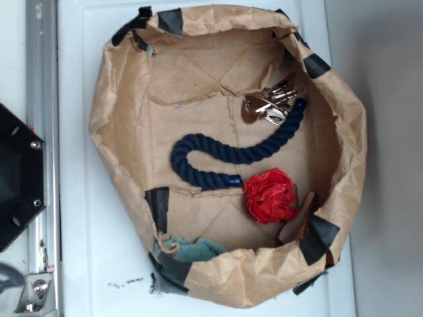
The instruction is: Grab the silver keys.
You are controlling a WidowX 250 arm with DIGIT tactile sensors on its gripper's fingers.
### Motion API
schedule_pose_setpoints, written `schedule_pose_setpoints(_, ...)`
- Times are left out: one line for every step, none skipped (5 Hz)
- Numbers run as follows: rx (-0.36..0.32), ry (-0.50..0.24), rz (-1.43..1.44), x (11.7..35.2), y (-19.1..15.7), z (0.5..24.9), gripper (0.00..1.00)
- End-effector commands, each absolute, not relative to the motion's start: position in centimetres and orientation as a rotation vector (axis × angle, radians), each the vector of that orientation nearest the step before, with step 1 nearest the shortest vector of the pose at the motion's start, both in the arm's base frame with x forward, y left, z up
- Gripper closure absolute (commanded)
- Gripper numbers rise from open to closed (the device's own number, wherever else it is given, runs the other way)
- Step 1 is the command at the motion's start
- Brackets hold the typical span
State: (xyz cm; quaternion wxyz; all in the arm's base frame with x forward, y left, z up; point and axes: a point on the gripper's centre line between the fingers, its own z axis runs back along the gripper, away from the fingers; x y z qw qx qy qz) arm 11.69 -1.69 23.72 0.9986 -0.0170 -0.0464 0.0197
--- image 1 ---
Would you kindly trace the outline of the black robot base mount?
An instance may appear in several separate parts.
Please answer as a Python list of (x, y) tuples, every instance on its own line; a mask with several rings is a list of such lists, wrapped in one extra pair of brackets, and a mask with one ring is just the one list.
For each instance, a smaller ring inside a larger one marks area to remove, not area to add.
[(44, 145), (1, 105), (1, 251), (45, 208)]

